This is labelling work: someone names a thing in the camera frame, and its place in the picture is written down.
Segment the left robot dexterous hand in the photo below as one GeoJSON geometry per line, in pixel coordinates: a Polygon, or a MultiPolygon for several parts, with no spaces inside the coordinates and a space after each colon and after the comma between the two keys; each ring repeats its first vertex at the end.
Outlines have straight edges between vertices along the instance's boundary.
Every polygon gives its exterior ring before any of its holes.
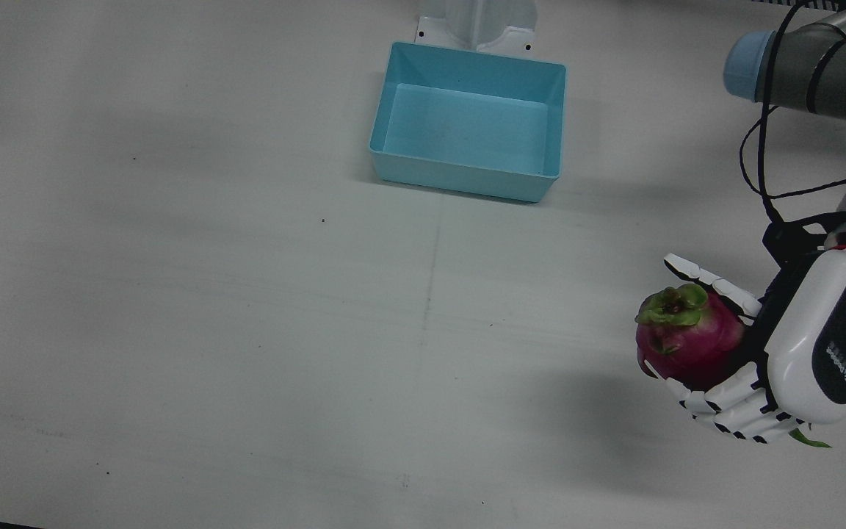
{"type": "Polygon", "coordinates": [[[846,245],[803,258],[764,298],[681,256],[682,284],[639,306],[640,369],[699,424],[758,443],[846,415],[846,245]]]}

